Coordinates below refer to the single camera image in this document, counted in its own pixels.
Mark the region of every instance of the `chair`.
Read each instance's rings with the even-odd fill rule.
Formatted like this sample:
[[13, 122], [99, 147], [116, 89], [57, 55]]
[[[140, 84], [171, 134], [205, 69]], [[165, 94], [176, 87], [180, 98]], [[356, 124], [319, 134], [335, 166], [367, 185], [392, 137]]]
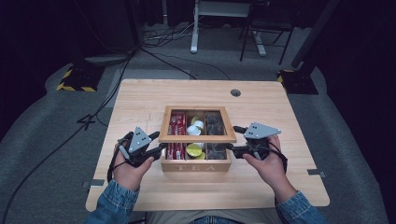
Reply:
[[[272, 47], [283, 48], [282, 56], [278, 64], [282, 64], [283, 57], [285, 56], [286, 49], [290, 42], [294, 26], [290, 19], [290, 11], [287, 5], [282, 0], [253, 0], [249, 7], [247, 15], [247, 24], [242, 29], [239, 39], [244, 35], [244, 45], [242, 47], [241, 57], [242, 62], [245, 52], [246, 44], [264, 45], [263, 43], [248, 43], [249, 31], [263, 32], [263, 33], [276, 33], [277, 38], [271, 45]], [[285, 45], [275, 45], [276, 41], [282, 36], [284, 32], [289, 32], [288, 40]]]

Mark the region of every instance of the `hand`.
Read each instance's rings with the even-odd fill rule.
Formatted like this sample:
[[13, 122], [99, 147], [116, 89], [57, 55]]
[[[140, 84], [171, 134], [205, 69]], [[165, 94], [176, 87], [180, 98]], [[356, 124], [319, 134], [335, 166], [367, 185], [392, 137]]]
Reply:
[[[123, 162], [125, 162], [125, 158], [119, 151], [114, 162], [114, 166], [117, 166]], [[150, 157], [137, 168], [128, 163], [124, 163], [113, 171], [114, 180], [126, 189], [136, 191], [140, 187], [140, 182], [142, 182], [143, 175], [151, 167], [153, 162], [154, 158]]]
[[[280, 142], [277, 135], [268, 137], [269, 147], [276, 150], [274, 144], [280, 150]], [[253, 166], [262, 180], [267, 183], [274, 191], [277, 200], [282, 203], [297, 193], [297, 190], [291, 185], [283, 169], [282, 160], [275, 154], [270, 154], [263, 161], [259, 161], [249, 154], [244, 154], [243, 158]]]

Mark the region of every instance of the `gray carpet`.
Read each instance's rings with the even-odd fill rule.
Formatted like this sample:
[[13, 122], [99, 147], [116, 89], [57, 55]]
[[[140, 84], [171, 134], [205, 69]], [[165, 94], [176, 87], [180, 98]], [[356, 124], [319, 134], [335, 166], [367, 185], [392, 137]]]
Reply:
[[[297, 29], [283, 64], [278, 65], [281, 49], [267, 48], [268, 56], [263, 58], [254, 46], [247, 48], [244, 61], [240, 63], [242, 41], [237, 38], [239, 32], [228, 27], [202, 30], [197, 54], [190, 54], [190, 36], [147, 50], [195, 61], [157, 55], [189, 71], [197, 79], [276, 80], [276, 72], [290, 68], [293, 56], [309, 34], [308, 29]], [[270, 40], [271, 36], [262, 35], [262, 38]], [[48, 79], [47, 95], [18, 118], [0, 143], [2, 215], [12, 191], [23, 178], [80, 127], [77, 120], [93, 114], [106, 99], [120, 69], [120, 65], [106, 68], [98, 92], [56, 91], [68, 67], [66, 64]], [[127, 66], [127, 74], [143, 70], [151, 70], [154, 76], [162, 78], [179, 76], [159, 73], [159, 70], [174, 69], [138, 51]], [[373, 173], [327, 96], [326, 82], [318, 69], [312, 78], [319, 95], [288, 96], [314, 160], [319, 170], [327, 175], [323, 182], [331, 203], [320, 207], [320, 212], [330, 223], [388, 223]], [[111, 113], [111, 106], [105, 107], [98, 118], [107, 124]], [[8, 211], [7, 223], [83, 222], [88, 215], [85, 209], [87, 190], [81, 186], [83, 181], [92, 179], [106, 135], [106, 126], [94, 120], [96, 122], [87, 131], [77, 133], [25, 182]]]

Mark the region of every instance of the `denim sleeve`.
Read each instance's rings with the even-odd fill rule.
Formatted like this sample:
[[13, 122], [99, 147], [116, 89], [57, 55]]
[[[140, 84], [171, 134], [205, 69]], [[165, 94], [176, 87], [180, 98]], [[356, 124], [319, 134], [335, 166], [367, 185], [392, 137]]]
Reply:
[[298, 191], [293, 197], [278, 205], [283, 217], [294, 223], [327, 223], [318, 209], [311, 205], [305, 196]]
[[130, 191], [111, 180], [85, 223], [128, 223], [138, 195], [139, 190]]

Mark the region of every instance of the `metal bracket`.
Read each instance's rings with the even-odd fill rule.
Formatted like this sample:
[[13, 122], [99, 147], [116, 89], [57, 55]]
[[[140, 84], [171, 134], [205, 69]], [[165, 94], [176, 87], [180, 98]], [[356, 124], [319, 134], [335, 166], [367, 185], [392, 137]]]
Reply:
[[262, 139], [271, 135], [279, 134], [279, 129], [253, 122], [244, 133], [245, 138]]
[[143, 132], [140, 127], [134, 129], [134, 137], [132, 138], [131, 145], [129, 146], [128, 152], [133, 153], [134, 151], [145, 147], [152, 142], [151, 138]]
[[309, 175], [320, 175], [320, 177], [325, 178], [327, 177], [326, 173], [320, 171], [318, 169], [306, 170]]

